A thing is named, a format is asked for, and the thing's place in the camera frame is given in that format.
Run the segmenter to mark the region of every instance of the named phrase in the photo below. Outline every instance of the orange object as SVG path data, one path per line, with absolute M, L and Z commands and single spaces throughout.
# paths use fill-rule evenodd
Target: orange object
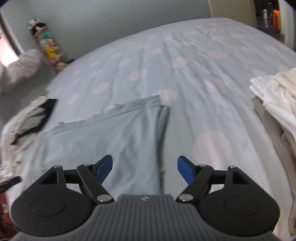
M 280 18 L 279 10 L 273 11 L 272 26 L 275 29 L 281 29 L 281 18 Z

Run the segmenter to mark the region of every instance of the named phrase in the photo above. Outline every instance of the beige cabinet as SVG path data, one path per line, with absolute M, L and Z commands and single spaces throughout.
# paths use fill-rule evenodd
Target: beige cabinet
M 208 0 L 213 18 L 231 18 L 256 27 L 256 9 L 253 0 Z

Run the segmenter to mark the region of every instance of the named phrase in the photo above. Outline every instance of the polka dot bed sheet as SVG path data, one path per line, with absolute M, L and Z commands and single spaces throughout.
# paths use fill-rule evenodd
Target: polka dot bed sheet
M 176 165 L 180 155 L 214 169 L 236 165 L 278 202 L 275 234 L 290 240 L 290 187 L 253 111 L 249 85 L 251 78 L 295 66 L 296 54 L 287 46 L 227 18 L 157 27 L 100 47 L 59 73 L 47 88 L 59 102 L 45 131 L 159 95 L 171 107 L 162 151 L 164 193 L 175 198 L 186 187 Z

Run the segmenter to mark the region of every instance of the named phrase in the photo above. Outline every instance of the bed sheet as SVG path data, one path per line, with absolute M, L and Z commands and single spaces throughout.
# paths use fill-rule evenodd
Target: bed sheet
M 177 170 L 180 155 L 215 169 L 236 165 L 278 202 L 275 234 L 290 240 L 290 187 L 253 110 L 249 82 L 295 66 L 287 46 L 227 18 L 161 26 L 100 47 L 58 74 L 47 88 L 59 102 L 45 131 L 160 95 L 171 106 L 160 154 L 163 192 L 175 198 L 186 187 Z

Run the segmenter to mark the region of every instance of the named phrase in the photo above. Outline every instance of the plush toy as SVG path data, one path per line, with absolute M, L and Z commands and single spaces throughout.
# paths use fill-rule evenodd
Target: plush toy
M 69 63 L 65 56 L 59 51 L 51 32 L 47 30 L 47 25 L 41 23 L 38 18 L 33 18 L 27 23 L 38 45 L 41 47 L 52 66 L 57 71 L 63 70 Z

